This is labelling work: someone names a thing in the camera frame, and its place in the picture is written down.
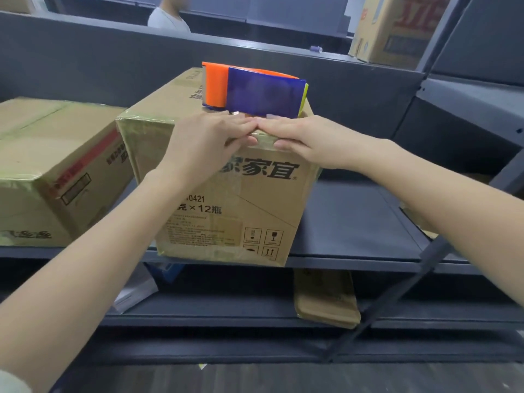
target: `gray floor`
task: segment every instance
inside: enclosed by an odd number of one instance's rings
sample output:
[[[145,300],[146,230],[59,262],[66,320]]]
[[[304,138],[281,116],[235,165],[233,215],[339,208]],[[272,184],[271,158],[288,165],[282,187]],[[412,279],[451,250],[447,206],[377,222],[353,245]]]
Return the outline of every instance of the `gray floor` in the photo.
[[[231,364],[83,368],[61,393],[523,393],[522,364]]]

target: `sleeve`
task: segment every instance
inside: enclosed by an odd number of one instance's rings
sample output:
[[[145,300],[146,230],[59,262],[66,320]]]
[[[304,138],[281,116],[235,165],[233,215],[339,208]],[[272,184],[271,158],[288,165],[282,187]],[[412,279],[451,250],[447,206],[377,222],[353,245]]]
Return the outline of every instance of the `sleeve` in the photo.
[[[31,389],[23,380],[0,370],[0,393],[31,393]]]

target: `hand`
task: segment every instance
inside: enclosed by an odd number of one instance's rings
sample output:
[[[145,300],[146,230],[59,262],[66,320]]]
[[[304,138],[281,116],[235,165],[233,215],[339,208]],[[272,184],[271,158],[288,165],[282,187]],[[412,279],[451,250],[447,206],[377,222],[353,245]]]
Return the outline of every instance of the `hand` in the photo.
[[[363,157],[380,139],[364,135],[327,118],[311,116],[289,119],[268,115],[257,118],[258,127],[279,139],[278,150],[295,152],[323,168],[361,172]]]
[[[156,171],[163,177],[177,177],[193,189],[219,171],[240,147],[256,145],[256,138],[249,135],[256,127],[254,118],[229,112],[181,119]]]

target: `forearm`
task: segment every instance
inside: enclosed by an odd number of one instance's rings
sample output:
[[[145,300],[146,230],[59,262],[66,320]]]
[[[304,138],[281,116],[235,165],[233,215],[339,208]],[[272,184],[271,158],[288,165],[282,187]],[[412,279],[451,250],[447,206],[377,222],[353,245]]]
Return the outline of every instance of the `forearm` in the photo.
[[[363,173],[421,214],[524,305],[524,201],[382,140]]]
[[[75,358],[185,195],[154,173],[0,305],[0,369],[48,391]]]

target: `red stripe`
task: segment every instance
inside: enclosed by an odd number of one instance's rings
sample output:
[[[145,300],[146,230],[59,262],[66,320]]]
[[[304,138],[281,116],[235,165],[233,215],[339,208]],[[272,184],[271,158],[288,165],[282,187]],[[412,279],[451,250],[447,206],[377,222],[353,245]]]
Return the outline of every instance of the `red stripe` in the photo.
[[[82,156],[75,164],[70,166],[53,184],[53,189],[56,191],[62,189],[73,178],[75,178],[82,170],[89,165],[91,161],[100,156],[116,139],[120,138],[120,134],[116,129],[108,133],[100,142],[93,146],[89,151]]]

